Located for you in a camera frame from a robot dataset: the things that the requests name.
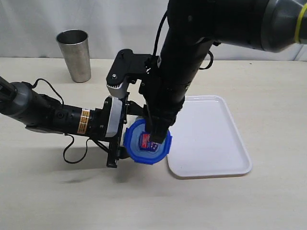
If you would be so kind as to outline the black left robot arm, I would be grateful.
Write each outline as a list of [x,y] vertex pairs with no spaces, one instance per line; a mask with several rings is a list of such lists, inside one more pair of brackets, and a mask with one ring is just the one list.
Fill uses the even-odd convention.
[[129,155],[120,145],[128,115],[142,115],[142,107],[128,96],[109,96],[102,108],[94,110],[67,105],[63,98],[54,99],[34,91],[38,81],[7,82],[0,80],[0,112],[39,133],[87,137],[107,153],[106,166],[116,168],[119,159]]

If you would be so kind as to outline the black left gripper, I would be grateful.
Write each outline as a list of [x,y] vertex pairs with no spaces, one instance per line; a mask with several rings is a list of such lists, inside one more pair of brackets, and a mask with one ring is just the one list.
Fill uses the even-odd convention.
[[122,99],[108,96],[102,109],[96,109],[92,119],[90,139],[107,153],[106,166],[116,168],[117,161],[127,157],[120,146],[123,127],[127,116],[143,116],[143,108],[136,102],[128,100],[129,93]]

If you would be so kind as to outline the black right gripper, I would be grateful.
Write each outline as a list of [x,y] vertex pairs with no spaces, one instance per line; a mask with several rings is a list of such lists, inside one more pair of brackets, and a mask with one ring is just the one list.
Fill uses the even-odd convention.
[[180,87],[166,84],[158,67],[160,60],[159,56],[122,49],[117,53],[106,77],[106,84],[111,86],[121,84],[124,78],[129,85],[141,81],[139,94],[146,101],[143,115],[148,119],[150,141],[156,143],[163,143],[184,102],[183,98],[174,101]]

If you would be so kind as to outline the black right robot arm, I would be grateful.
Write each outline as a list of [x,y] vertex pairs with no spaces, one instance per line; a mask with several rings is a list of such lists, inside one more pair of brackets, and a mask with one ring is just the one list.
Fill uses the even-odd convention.
[[163,20],[168,32],[160,54],[118,52],[106,82],[123,98],[141,80],[143,115],[153,142],[162,143],[185,94],[212,46],[221,43],[280,52],[307,41],[304,0],[171,0]]

